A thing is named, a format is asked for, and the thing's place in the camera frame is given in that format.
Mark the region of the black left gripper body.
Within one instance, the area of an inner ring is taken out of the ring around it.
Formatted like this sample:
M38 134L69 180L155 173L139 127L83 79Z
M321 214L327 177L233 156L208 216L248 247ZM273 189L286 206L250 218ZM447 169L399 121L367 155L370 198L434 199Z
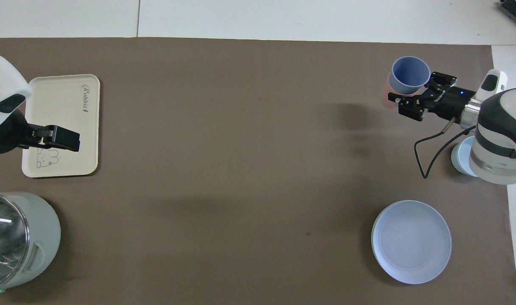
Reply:
M16 147L28 149L34 143L33 128L20 110L15 110L0 125L0 154Z

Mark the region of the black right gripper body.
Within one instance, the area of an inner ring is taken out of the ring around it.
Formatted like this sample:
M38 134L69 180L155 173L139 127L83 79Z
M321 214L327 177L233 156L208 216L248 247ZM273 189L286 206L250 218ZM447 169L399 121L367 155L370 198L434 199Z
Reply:
M471 91L469 89L452 86L440 94L434 94L426 102L426 108L442 119L459 122L469 100L471 100Z

